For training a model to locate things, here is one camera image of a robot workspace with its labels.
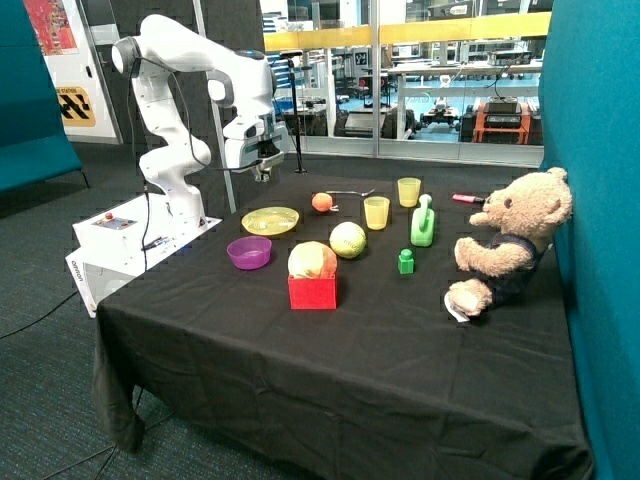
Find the glass wall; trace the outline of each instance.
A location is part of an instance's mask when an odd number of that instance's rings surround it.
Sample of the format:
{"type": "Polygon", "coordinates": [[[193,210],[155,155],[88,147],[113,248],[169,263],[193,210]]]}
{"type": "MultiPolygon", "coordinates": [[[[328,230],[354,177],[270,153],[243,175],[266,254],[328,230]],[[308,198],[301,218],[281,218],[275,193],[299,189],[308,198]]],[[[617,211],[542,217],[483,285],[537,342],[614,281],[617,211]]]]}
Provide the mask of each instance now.
{"type": "Polygon", "coordinates": [[[540,163],[551,1],[261,3],[276,109],[303,152],[540,163]],[[280,55],[291,49],[302,50],[292,59],[295,112],[280,55]]]}

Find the yellow cup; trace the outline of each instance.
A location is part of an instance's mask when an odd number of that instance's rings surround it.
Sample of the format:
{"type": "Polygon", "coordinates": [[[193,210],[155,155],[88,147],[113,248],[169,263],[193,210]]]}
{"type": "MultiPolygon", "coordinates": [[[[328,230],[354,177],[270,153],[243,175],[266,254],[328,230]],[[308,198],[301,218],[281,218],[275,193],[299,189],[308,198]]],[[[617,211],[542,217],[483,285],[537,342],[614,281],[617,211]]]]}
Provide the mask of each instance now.
{"type": "Polygon", "coordinates": [[[420,196],[419,178],[401,178],[398,180],[398,198],[403,207],[415,207],[420,196]]]}
{"type": "Polygon", "coordinates": [[[382,230],[387,226],[389,199],[385,197],[367,197],[364,201],[364,216],[370,230],[382,230]]]}

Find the teal partition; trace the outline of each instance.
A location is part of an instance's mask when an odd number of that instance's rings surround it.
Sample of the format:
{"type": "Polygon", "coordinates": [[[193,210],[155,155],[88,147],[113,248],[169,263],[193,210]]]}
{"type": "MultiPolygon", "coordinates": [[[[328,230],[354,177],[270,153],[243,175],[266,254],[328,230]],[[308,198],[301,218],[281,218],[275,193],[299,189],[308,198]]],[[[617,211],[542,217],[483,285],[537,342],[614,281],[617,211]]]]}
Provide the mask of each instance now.
{"type": "Polygon", "coordinates": [[[0,191],[82,165],[22,0],[0,1],[0,191]]]}
{"type": "Polygon", "coordinates": [[[543,169],[567,169],[556,238],[596,478],[640,478],[640,2],[560,0],[540,86],[543,169]]]}

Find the pink marker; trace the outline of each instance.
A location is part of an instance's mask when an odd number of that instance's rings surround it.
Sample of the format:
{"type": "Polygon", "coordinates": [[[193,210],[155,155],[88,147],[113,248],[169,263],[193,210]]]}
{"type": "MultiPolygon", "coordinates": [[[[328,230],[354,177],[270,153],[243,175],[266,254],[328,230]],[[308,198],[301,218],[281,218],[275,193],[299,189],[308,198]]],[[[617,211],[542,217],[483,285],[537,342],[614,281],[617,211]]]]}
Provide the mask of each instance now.
{"type": "Polygon", "coordinates": [[[456,202],[464,202],[464,203],[484,203],[484,198],[474,197],[473,195],[461,195],[456,193],[452,197],[456,202]]]}

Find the green bottle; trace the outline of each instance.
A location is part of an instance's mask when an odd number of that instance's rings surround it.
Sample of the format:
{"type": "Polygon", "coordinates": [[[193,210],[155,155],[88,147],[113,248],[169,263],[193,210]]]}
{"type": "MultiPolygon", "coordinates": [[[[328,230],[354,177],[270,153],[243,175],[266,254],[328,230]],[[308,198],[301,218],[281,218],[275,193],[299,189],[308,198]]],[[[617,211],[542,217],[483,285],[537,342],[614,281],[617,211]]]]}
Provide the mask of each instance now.
{"type": "Polygon", "coordinates": [[[420,207],[416,208],[411,219],[411,243],[416,247],[428,247],[433,241],[436,214],[430,208],[430,195],[420,195],[418,201],[420,207]]]}

